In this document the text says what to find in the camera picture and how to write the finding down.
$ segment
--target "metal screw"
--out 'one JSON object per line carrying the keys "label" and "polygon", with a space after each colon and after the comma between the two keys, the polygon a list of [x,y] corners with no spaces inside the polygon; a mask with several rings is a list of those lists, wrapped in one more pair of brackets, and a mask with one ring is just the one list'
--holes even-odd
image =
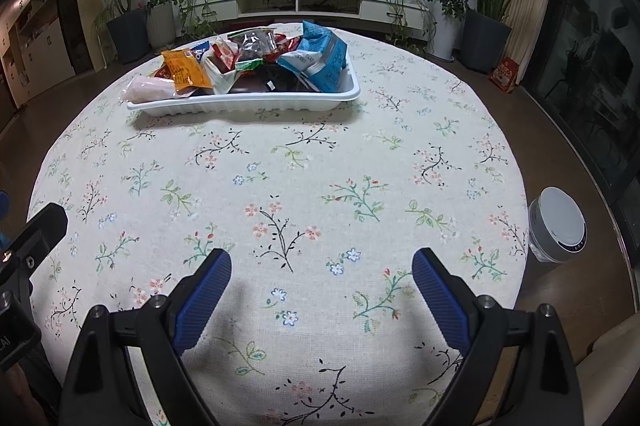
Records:
{"label": "metal screw", "polygon": [[542,312],[547,318],[550,318],[556,313],[556,310],[549,303],[543,303],[540,305],[540,312]]}
{"label": "metal screw", "polygon": [[165,301],[166,296],[164,294],[157,294],[149,298],[149,304],[155,309],[159,309],[160,307],[162,307]]}
{"label": "metal screw", "polygon": [[11,300],[11,291],[4,291],[2,295],[0,295],[0,310],[7,308],[11,304]]}
{"label": "metal screw", "polygon": [[491,307],[494,307],[495,300],[491,298],[491,296],[489,296],[488,294],[483,294],[481,296],[478,296],[478,303],[480,304],[481,307],[485,309],[490,309]]}
{"label": "metal screw", "polygon": [[93,307],[91,307],[91,310],[89,311],[89,316],[91,316],[92,318],[99,318],[103,314],[104,314],[104,305],[94,305]]}

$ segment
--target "tray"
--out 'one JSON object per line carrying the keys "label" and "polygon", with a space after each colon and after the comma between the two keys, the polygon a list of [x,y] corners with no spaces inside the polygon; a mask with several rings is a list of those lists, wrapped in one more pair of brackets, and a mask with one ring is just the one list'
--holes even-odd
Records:
{"label": "tray", "polygon": [[347,66],[340,73],[335,94],[319,92],[273,92],[256,94],[220,94],[164,101],[128,102],[129,110],[142,110],[150,116],[174,116],[198,112],[256,112],[257,110],[332,110],[343,101],[353,101],[360,95],[360,83],[347,50]]}

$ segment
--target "flower pot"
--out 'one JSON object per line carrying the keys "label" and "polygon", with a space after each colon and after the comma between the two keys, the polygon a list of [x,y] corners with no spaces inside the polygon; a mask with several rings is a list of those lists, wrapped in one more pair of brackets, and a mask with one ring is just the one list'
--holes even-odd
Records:
{"label": "flower pot", "polygon": [[146,14],[146,33],[151,48],[156,52],[160,49],[172,48],[175,44],[174,6],[161,3],[153,6]]}
{"label": "flower pot", "polygon": [[469,9],[460,46],[460,62],[467,69],[489,72],[497,66],[510,33],[511,27]]}
{"label": "flower pot", "polygon": [[135,9],[108,21],[107,28],[118,51],[120,63],[137,61],[149,52],[143,9]]}
{"label": "flower pot", "polygon": [[436,37],[433,41],[433,51],[431,55],[443,61],[452,62],[451,52],[458,39],[460,32],[460,20],[453,16],[446,16],[442,13],[442,6],[439,2],[433,3],[429,10],[436,21]]}

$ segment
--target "tablecloth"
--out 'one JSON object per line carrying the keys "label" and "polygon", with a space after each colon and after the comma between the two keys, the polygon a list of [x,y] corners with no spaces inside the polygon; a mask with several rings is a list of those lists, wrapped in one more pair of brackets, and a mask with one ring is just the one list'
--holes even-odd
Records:
{"label": "tablecloth", "polygon": [[[118,100],[127,74],[57,139],[30,215],[58,202],[68,233],[31,279],[61,380],[89,308],[168,294],[222,247],[230,284],[182,358],[221,424],[422,424],[461,358],[414,285],[412,255],[430,246],[476,294],[512,306],[524,186],[462,80],[336,32],[362,94],[330,112],[153,118]],[[132,360],[154,423],[166,424],[136,349]]]}

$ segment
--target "tv stand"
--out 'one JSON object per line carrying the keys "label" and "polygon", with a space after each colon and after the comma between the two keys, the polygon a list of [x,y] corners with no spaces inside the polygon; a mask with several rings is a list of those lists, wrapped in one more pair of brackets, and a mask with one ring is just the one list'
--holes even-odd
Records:
{"label": "tv stand", "polygon": [[[210,5],[217,20],[228,24],[311,19],[389,32],[391,23],[398,16],[386,0],[216,0]],[[420,8],[406,4],[404,17],[411,36],[426,40]]]}

